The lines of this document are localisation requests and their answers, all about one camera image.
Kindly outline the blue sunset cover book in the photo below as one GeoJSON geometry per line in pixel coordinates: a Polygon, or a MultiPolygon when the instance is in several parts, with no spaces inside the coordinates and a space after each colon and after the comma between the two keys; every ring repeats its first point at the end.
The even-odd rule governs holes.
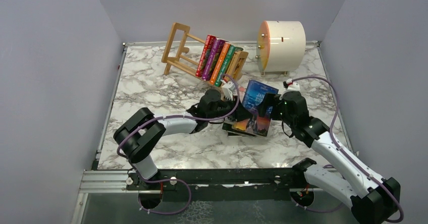
{"type": "Polygon", "coordinates": [[[264,111],[264,115],[260,116],[259,105],[262,103],[267,93],[277,94],[278,92],[278,88],[271,87],[256,80],[250,80],[241,102],[243,107],[251,113],[251,115],[247,115],[243,120],[235,122],[232,125],[232,129],[254,136],[266,137],[271,123],[270,114],[272,112],[272,107],[268,107],[264,111]]]}

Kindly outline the green 104-storey treehouse book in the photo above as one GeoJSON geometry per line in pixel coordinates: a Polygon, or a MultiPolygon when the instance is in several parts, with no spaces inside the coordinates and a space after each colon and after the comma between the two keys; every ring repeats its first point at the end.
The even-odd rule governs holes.
{"type": "Polygon", "coordinates": [[[242,47],[237,47],[237,46],[234,46],[232,44],[229,46],[229,50],[228,50],[228,52],[227,52],[227,54],[225,56],[225,59],[223,61],[222,66],[220,67],[220,70],[219,70],[219,73],[218,73],[218,75],[216,77],[214,86],[219,87],[221,85],[221,75],[224,74],[227,71],[227,69],[229,67],[229,64],[230,64],[230,62],[231,62],[231,60],[232,60],[232,58],[234,56],[234,53],[237,52],[237,51],[242,51],[242,50],[243,50],[242,47]]]}

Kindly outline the orange 78-storey treehouse book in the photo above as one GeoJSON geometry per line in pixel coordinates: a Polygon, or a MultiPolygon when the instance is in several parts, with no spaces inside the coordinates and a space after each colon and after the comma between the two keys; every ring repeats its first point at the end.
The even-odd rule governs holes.
{"type": "Polygon", "coordinates": [[[226,56],[226,54],[227,54],[227,52],[229,50],[230,45],[231,44],[229,42],[225,42],[225,44],[224,44],[224,46],[222,48],[222,51],[221,51],[221,53],[219,55],[219,58],[217,60],[216,65],[215,65],[215,68],[214,68],[214,70],[212,72],[211,79],[209,81],[211,85],[215,84],[215,81],[216,81],[217,75],[219,73],[220,67],[221,67],[221,65],[222,65],[222,63],[224,61],[224,58],[225,58],[225,56],[226,56]]]}

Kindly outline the purple 117-storey treehouse book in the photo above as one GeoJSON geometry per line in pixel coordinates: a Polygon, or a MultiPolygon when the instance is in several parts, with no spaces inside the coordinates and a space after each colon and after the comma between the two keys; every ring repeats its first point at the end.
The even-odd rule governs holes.
{"type": "Polygon", "coordinates": [[[214,44],[211,48],[207,63],[205,65],[205,68],[203,71],[203,74],[201,76],[202,80],[207,81],[209,79],[209,77],[211,76],[211,69],[212,69],[212,66],[214,64],[214,60],[215,60],[218,52],[222,50],[225,42],[226,42],[226,40],[221,39],[221,38],[217,38],[214,41],[214,44]]]}

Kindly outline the red 13-storey treehouse book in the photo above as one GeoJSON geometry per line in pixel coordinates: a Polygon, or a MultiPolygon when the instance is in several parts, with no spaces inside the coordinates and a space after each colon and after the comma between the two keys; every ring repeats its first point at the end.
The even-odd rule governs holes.
{"type": "Polygon", "coordinates": [[[204,43],[204,47],[200,56],[200,60],[198,63],[198,67],[196,69],[196,77],[201,77],[202,73],[204,71],[208,56],[210,54],[210,50],[212,49],[212,46],[214,44],[214,42],[216,41],[217,37],[214,35],[207,35],[205,43],[204,43]]]}

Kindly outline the wooden book rack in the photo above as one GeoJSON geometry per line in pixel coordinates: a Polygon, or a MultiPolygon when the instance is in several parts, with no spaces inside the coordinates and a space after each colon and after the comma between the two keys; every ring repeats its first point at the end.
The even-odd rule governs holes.
{"type": "MultiPolygon", "coordinates": [[[[186,46],[186,42],[189,38],[193,39],[195,42],[200,43],[202,45],[202,50],[203,50],[206,38],[201,39],[195,35],[192,35],[190,33],[190,27],[188,25],[177,23],[177,22],[172,24],[172,27],[171,27],[171,30],[169,33],[169,37],[168,37],[168,40],[166,42],[166,46],[164,48],[164,53],[163,53],[163,56],[161,59],[161,62],[166,65],[165,69],[164,69],[164,75],[168,75],[170,73],[171,68],[176,68],[176,69],[178,69],[178,70],[180,70],[180,71],[182,71],[182,72],[184,72],[190,76],[195,77],[198,80],[204,81],[204,80],[202,80],[201,77],[195,76],[196,69],[198,67],[198,63],[199,63],[202,51],[201,51],[198,59],[190,58],[190,56],[187,55],[190,52],[190,48],[186,46]]],[[[244,49],[243,49],[243,51],[244,51],[244,53],[241,53],[241,56],[243,59],[242,64],[240,66],[240,74],[241,75],[242,75],[242,73],[241,73],[242,68],[243,68],[243,66],[247,60],[247,57],[248,57],[248,52],[246,52],[244,49]]],[[[218,52],[218,54],[214,60],[214,64],[213,64],[212,69],[211,69],[211,75],[212,75],[212,72],[215,68],[215,65],[217,63],[217,60],[219,58],[220,53],[221,53],[221,51],[218,52]]],[[[221,87],[225,82],[228,81],[225,78],[224,74],[221,75],[221,85],[219,87],[221,87]]],[[[210,82],[209,82],[210,79],[211,79],[211,76],[209,77],[209,79],[207,81],[204,81],[204,82],[210,84],[210,82]]]]}

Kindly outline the orange Huckleberry Finn book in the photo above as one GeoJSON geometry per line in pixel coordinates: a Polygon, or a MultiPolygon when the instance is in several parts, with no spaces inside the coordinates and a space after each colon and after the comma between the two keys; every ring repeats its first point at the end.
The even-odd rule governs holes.
{"type": "Polygon", "coordinates": [[[240,66],[243,61],[241,53],[244,53],[244,51],[239,50],[234,52],[227,69],[227,74],[232,76],[235,80],[239,80],[242,77],[240,74],[240,66]]]}

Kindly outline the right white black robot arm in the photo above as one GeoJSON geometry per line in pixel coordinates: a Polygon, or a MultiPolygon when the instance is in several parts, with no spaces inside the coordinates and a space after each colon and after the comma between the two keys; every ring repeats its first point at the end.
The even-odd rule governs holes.
{"type": "Polygon", "coordinates": [[[256,110],[261,117],[287,125],[293,137],[339,172],[333,174],[306,158],[293,166],[295,186],[310,184],[323,189],[347,206],[359,223],[384,223],[399,210],[400,184],[394,178],[385,179],[353,155],[322,120],[309,114],[300,92],[267,93],[256,110]]]}

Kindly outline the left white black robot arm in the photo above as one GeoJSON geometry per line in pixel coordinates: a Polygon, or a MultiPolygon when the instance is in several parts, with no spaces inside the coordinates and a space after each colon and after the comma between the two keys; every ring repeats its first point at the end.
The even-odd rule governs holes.
{"type": "Polygon", "coordinates": [[[238,96],[222,99],[218,91],[211,89],[182,114],[157,116],[149,108],[143,107],[115,131],[117,154],[131,164],[139,176],[139,182],[145,188],[152,189],[160,179],[150,154],[162,137],[195,134],[209,124],[219,124],[226,118],[240,121],[249,116],[251,112],[238,96]]]}

